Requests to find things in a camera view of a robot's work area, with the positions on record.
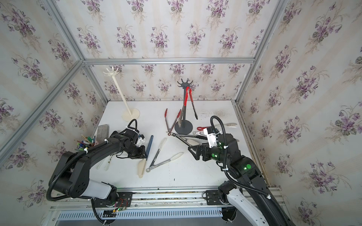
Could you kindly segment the black steel tongs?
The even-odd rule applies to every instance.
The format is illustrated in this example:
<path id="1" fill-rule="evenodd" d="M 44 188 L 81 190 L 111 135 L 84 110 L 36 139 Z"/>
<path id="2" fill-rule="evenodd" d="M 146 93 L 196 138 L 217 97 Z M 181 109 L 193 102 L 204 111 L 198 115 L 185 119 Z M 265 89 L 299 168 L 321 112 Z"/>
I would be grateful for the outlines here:
<path id="1" fill-rule="evenodd" d="M 169 132 L 168 136 L 177 138 L 178 140 L 180 140 L 184 144 L 188 145 L 189 147 L 201 145 L 201 144 L 207 142 L 207 137 L 202 136 L 202 135 L 183 135 L 183 134 Z"/>

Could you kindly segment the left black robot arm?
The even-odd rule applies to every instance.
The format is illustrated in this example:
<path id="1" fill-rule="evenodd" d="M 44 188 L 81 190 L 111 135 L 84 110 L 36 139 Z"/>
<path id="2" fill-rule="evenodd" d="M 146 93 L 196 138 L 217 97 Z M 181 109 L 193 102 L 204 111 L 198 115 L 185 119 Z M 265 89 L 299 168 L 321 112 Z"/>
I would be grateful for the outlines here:
<path id="1" fill-rule="evenodd" d="M 77 153 L 65 152 L 49 180 L 46 199 L 55 202 L 66 198 L 96 198 L 115 204 L 119 199 L 117 188 L 91 180 L 90 170 L 112 154 L 127 153 L 128 159 L 145 159 L 145 146 L 137 145 L 139 137 L 138 122 L 132 119 L 123 131 L 114 131 L 98 145 Z"/>

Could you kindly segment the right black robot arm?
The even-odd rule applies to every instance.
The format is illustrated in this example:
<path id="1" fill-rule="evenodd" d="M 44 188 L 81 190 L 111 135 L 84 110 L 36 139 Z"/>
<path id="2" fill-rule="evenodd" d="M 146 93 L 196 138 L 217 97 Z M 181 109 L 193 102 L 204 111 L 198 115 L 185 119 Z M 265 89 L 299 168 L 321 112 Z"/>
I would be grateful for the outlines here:
<path id="1" fill-rule="evenodd" d="M 223 204 L 232 205 L 253 226 L 293 226 L 270 191 L 261 170 L 254 161 L 241 154 L 232 134 L 218 116 L 210 118 L 204 129 L 207 143 L 190 146 L 188 151 L 195 160 L 214 160 L 227 178 L 218 187 L 218 197 Z"/>

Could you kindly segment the dark grey utensil rack stand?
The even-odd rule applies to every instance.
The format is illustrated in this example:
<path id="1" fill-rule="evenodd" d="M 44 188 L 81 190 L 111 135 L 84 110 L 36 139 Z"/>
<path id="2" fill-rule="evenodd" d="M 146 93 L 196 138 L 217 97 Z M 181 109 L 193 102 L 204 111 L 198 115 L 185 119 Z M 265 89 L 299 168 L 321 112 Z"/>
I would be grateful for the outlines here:
<path id="1" fill-rule="evenodd" d="M 181 109 L 177 125 L 175 125 L 175 130 L 178 134 L 181 135 L 188 135 L 193 130 L 192 123 L 186 120 L 187 101 L 189 97 L 189 89 L 192 83 L 193 81 L 190 81 L 189 79 L 187 79 L 186 81 L 181 79 L 181 82 L 178 82 L 179 87 L 183 88 L 184 90 L 184 97 L 183 97 L 183 107 Z"/>

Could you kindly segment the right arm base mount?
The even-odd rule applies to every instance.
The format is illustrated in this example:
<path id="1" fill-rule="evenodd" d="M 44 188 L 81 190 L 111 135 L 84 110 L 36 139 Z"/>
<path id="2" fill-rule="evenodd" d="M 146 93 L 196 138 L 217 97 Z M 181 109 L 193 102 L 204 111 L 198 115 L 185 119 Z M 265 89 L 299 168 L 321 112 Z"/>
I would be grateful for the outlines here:
<path id="1" fill-rule="evenodd" d="M 233 222 L 243 204 L 242 187 L 230 180 L 224 181 L 216 190 L 206 190 L 202 198 L 207 205 L 231 205 L 222 207 L 221 216 L 225 222 Z"/>

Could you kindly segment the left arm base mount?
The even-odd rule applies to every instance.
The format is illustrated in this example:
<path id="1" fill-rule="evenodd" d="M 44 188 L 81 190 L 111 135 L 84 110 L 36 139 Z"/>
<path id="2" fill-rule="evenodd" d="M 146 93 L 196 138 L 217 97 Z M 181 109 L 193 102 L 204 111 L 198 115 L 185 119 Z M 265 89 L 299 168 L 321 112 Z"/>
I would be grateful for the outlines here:
<path id="1" fill-rule="evenodd" d="M 97 220 L 110 224 L 117 214 L 131 206 L 133 192 L 116 192 L 107 199 L 92 198 L 91 207 Z"/>

